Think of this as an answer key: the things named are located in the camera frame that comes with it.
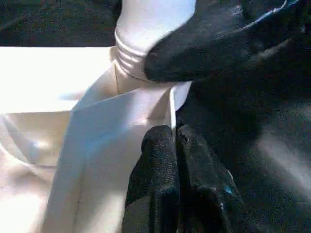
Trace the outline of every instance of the white bag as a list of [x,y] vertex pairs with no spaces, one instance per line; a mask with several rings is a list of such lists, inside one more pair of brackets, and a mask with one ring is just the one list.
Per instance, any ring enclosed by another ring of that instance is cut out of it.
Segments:
[[72,110],[41,232],[119,232],[141,141],[155,125],[175,128],[189,87],[136,80],[112,61]]

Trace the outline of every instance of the glove finger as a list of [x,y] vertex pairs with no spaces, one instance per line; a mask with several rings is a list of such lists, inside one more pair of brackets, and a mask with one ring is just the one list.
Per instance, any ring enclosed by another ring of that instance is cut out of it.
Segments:
[[123,232],[176,232],[179,179],[171,129],[151,128],[141,150],[130,175]]
[[205,232],[258,232],[233,177],[203,137],[185,125],[176,141],[185,228],[193,227],[195,216]]
[[190,81],[239,70],[251,57],[301,30],[307,6],[308,0],[297,0],[253,21],[244,17],[237,0],[219,1],[196,12],[150,50],[147,79]]

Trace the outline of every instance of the dark background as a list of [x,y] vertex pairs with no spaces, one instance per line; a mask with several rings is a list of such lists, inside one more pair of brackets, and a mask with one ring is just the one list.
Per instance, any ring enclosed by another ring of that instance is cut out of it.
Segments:
[[[117,0],[0,2],[0,46],[115,43]],[[199,0],[197,9],[208,4]],[[179,124],[204,135],[269,232],[311,232],[309,61],[310,42],[298,41],[252,72],[193,83],[177,112]]]

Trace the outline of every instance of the black glove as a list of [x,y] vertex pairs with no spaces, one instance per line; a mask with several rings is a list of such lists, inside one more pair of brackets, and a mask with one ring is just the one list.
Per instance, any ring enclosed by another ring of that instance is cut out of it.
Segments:
[[269,50],[301,36],[309,9],[309,0],[214,1],[150,50],[146,76],[171,82],[231,73],[234,79],[247,61],[256,66]]
[[259,232],[205,140],[185,125],[176,146],[177,153],[167,126],[146,133],[130,176],[122,232]]

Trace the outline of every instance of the bottle neck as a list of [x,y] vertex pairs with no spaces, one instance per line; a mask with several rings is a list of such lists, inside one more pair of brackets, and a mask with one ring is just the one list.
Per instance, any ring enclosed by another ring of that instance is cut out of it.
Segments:
[[120,67],[129,75],[146,80],[143,64],[148,51],[194,14],[195,3],[196,0],[123,0],[115,30]]

